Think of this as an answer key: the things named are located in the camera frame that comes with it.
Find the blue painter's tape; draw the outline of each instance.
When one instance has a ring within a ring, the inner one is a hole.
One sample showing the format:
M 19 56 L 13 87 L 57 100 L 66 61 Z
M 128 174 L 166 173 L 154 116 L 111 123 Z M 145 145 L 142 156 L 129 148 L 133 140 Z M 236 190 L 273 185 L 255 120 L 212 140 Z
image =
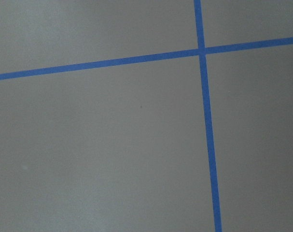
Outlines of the blue painter's tape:
M 205 49 L 206 54 L 213 53 L 222 53 L 222 52 L 233 52 L 239 50 L 247 50 L 247 49 L 255 49 L 255 48 L 263 48 L 263 47 L 274 47 L 281 45 L 289 45 L 293 44 L 293 37 L 283 38 L 283 39 L 275 39 L 275 40 L 264 40 L 250 43 L 237 43 L 231 45 L 223 45 L 216 47 L 208 47 Z
M 57 67 L 50 67 L 50 68 L 3 73 L 3 74 L 0 74 L 0 80 L 26 77 L 26 76 L 52 74 L 52 73 L 62 73 L 62 72 L 77 71 L 77 70 L 84 70 L 84 69 L 95 69 L 95 68 L 125 65 L 125 64 L 142 63 L 142 62 L 155 61 L 155 60 L 192 57 L 197 55 L 199 55 L 199 50 L 192 49 L 192 50 L 184 50 L 184 51 L 177 51 L 177 52 L 167 52 L 167 53 L 160 53 L 160 54 L 153 54 L 153 55 L 138 56 L 138 57 L 110 59 L 110 60 L 103 60 L 103 61 L 96 61 L 96 62 L 89 62 L 89 63 L 82 63 L 82 64 L 71 64 L 71 65 L 64 65 L 64 66 L 57 66 Z
M 202 85 L 202 95 L 203 95 L 204 119 L 205 119 L 205 128 L 206 128 L 206 139 L 207 139 L 208 156 L 209 156 L 209 174 L 210 174 L 210 185 L 211 185 L 211 192 L 212 192 L 214 224 L 215 224 L 215 231 L 222 232 L 201 1 L 195 0 L 194 4 L 195 4 L 196 32 L 197 32 L 198 46 L 200 50 L 199 62 L 200 62 L 201 85 Z

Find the gray floor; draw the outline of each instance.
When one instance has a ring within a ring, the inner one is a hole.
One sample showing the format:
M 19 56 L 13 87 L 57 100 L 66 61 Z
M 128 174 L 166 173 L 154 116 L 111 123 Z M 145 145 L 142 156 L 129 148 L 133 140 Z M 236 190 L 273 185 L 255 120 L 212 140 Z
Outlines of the gray floor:
M 293 36 L 293 0 L 202 12 Z M 195 48 L 192 0 L 0 1 L 0 73 Z M 223 231 L 293 231 L 293 45 L 207 62 Z M 214 231 L 198 57 L 0 81 L 0 232 L 47 231 Z

